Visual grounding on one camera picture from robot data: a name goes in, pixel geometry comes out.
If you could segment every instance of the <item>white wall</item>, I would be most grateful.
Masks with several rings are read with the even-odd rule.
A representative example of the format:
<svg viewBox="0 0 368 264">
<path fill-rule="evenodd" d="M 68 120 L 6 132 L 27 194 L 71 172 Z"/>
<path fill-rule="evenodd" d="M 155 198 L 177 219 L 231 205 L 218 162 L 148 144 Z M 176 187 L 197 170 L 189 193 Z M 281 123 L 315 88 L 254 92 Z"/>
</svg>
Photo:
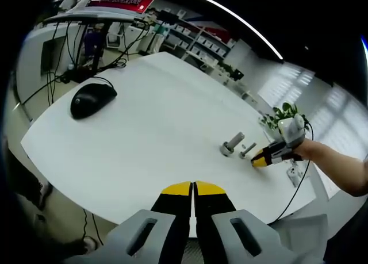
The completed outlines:
<svg viewBox="0 0 368 264">
<path fill-rule="evenodd" d="M 271 108 L 264 99 L 258 96 L 258 92 L 278 72 L 281 66 L 280 63 L 258 58 L 252 50 L 249 50 L 237 67 L 244 74 L 241 82 L 247 86 L 258 102 L 258 110 L 262 112 L 269 113 Z M 300 112 L 310 117 L 322 103 L 330 88 L 330 85 L 315 77 L 296 101 Z"/>
<path fill-rule="evenodd" d="M 243 40 L 238 40 L 224 59 L 224 63 L 232 66 L 233 68 L 238 68 L 239 65 L 244 62 L 250 50 L 251 47 L 249 45 L 247 45 Z"/>
</svg>

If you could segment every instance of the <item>white table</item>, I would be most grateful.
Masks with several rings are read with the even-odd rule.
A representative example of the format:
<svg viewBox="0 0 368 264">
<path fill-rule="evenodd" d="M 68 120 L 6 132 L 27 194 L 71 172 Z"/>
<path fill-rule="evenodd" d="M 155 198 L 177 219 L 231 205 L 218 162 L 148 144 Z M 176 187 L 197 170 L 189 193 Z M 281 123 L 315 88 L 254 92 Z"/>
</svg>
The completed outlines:
<svg viewBox="0 0 368 264">
<path fill-rule="evenodd" d="M 31 126 L 22 146 L 55 188 L 80 206 L 121 223 L 139 209 L 151 209 L 162 189 L 202 180 L 227 192 L 237 209 L 265 223 L 288 204 L 295 188 L 288 163 L 256 170 L 249 158 L 268 145 L 258 113 L 211 77 L 167 53 L 136 59 L 100 76 L 117 98 L 95 115 L 76 121 L 70 102 L 81 86 L 48 108 Z M 226 158 L 219 146 L 239 131 L 249 158 Z M 306 179 L 284 216 L 315 199 Z M 191 219 L 191 236 L 195 236 Z"/>
</svg>

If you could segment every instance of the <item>metal peg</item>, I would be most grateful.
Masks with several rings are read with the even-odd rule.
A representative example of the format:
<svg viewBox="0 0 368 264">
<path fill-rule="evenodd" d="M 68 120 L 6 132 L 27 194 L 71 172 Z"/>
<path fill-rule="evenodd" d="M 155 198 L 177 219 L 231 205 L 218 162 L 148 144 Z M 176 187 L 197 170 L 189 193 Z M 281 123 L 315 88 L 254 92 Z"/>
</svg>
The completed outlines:
<svg viewBox="0 0 368 264">
<path fill-rule="evenodd" d="M 239 157 L 240 157 L 241 159 L 244 159 L 244 158 L 246 157 L 247 152 L 251 151 L 251 150 L 252 150 L 256 145 L 257 145 L 257 144 L 256 144 L 255 142 L 253 142 L 253 144 L 252 144 L 252 145 L 250 145 L 250 146 L 248 147 L 248 149 L 246 149 L 246 147 L 242 144 L 241 146 L 242 146 L 244 149 L 246 149 L 246 150 L 245 150 L 245 151 L 243 151 L 243 152 L 240 152 L 240 153 L 239 153 Z"/>
<path fill-rule="evenodd" d="M 235 137 L 229 142 L 224 142 L 224 144 L 220 147 L 220 152 L 224 156 L 230 156 L 234 153 L 234 148 L 244 139 L 244 134 L 242 132 L 237 133 Z"/>
</svg>

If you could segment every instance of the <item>computer mouse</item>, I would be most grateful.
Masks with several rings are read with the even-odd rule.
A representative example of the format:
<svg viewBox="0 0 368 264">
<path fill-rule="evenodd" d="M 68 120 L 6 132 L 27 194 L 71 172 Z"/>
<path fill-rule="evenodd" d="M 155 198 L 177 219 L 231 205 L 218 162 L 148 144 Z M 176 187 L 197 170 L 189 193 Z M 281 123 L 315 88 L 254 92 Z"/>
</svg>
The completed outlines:
<svg viewBox="0 0 368 264">
<path fill-rule="evenodd" d="M 74 95 L 70 112 L 74 119 L 82 119 L 97 113 L 117 96 L 107 84 L 91 83 L 81 87 Z"/>
</svg>

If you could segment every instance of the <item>small device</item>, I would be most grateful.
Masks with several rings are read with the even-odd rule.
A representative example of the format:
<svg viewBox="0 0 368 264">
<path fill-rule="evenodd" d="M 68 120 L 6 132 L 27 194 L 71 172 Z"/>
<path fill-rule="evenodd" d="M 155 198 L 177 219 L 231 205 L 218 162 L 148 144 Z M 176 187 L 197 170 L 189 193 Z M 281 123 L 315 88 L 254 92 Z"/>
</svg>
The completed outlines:
<svg viewBox="0 0 368 264">
<path fill-rule="evenodd" d="M 240 70 L 235 70 L 231 75 L 231 77 L 234 79 L 234 81 L 238 81 L 238 80 L 242 79 L 243 76 L 244 76 L 244 74 Z"/>
<path fill-rule="evenodd" d="M 74 119 L 82 119 L 97 113 L 117 96 L 113 86 L 91 83 L 81 87 L 74 95 L 70 112 Z"/>
<path fill-rule="evenodd" d="M 265 167 L 283 160 L 302 160 L 293 150 L 304 140 L 304 119 L 300 114 L 278 122 L 282 140 L 276 140 L 260 150 L 251 162 L 254 167 Z"/>
</svg>

